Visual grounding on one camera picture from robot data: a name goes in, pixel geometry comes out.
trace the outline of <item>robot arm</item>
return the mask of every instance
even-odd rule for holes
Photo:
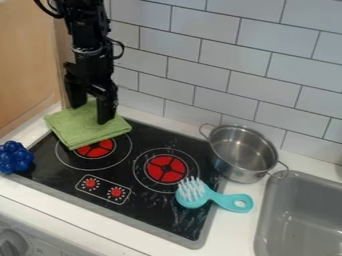
[[[48,2],[50,10],[40,0],[34,0],[50,16],[64,18],[72,36],[71,49],[75,54],[75,63],[64,63],[64,84],[70,105],[78,108],[87,102],[87,93],[95,96],[97,122],[105,124],[115,117],[118,106],[118,89],[111,76],[114,59],[122,57],[124,45],[107,37],[110,21],[103,0],[51,1]],[[119,56],[113,55],[113,42],[122,48]]]

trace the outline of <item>green sponge cloth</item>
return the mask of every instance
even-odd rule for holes
[[[97,123],[96,101],[44,117],[47,126],[70,150],[116,137],[132,130],[118,114],[104,125]]]

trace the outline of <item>brush bristles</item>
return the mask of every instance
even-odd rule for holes
[[[197,201],[205,192],[204,183],[198,177],[195,179],[193,176],[190,179],[181,180],[178,188],[180,195],[189,202]]]

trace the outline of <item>toy stove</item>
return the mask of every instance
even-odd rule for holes
[[[186,209],[174,194],[178,183],[191,176],[218,189],[219,175],[206,158],[208,143],[129,123],[133,127],[129,134],[75,151],[52,133],[47,135],[31,148],[34,165],[18,179],[158,237],[200,248],[215,207],[208,202],[199,209]]]

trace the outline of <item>wooden cabinet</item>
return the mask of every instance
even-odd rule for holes
[[[0,138],[59,98],[53,22],[33,0],[0,2]]]

